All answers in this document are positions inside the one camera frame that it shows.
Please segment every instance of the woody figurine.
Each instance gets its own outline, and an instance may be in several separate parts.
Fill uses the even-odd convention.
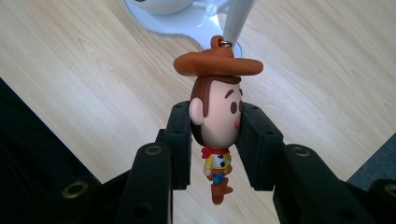
[[[213,181],[212,201],[221,204],[224,194],[233,192],[228,187],[231,172],[232,146],[239,134],[242,112],[240,76],[259,74],[263,65],[250,59],[233,56],[232,44],[221,35],[212,37],[211,49],[190,52],[174,61],[182,76],[198,76],[191,92],[189,114],[195,140],[204,148],[204,175]]]

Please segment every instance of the wooden table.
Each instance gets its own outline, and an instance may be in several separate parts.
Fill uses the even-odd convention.
[[[393,1],[260,0],[239,42],[265,64],[243,78],[244,100],[340,179],[396,132]],[[189,99],[194,78],[173,60],[193,50],[140,27],[121,0],[0,1],[0,77],[102,182],[130,169]],[[191,185],[175,191],[175,223],[278,222],[272,192],[250,187],[234,149],[234,193],[213,205],[200,148]]]

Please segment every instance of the toy hand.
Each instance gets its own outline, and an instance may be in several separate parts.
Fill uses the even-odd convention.
[[[212,180],[213,180],[213,174],[207,176],[206,178],[207,178],[209,181],[212,181]]]
[[[233,167],[231,165],[227,166],[227,168],[224,169],[224,174],[227,175],[233,170]]]
[[[204,175],[210,176],[211,174],[212,174],[212,170],[211,169],[204,169]]]

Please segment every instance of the mouth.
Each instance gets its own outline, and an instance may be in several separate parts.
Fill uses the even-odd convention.
[[[241,120],[240,119],[236,119],[233,122],[233,126],[235,127],[235,129],[238,129],[241,126]]]

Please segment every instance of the toy figure head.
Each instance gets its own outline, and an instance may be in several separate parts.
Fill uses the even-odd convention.
[[[198,76],[192,93],[189,113],[192,133],[197,142],[213,149],[233,145],[239,133],[242,111],[241,77],[259,74],[263,65],[233,56],[230,43],[216,35],[211,49],[190,52],[174,61],[183,76]]]
[[[191,93],[192,133],[202,146],[230,147],[238,133],[242,111],[240,77],[198,77]]]

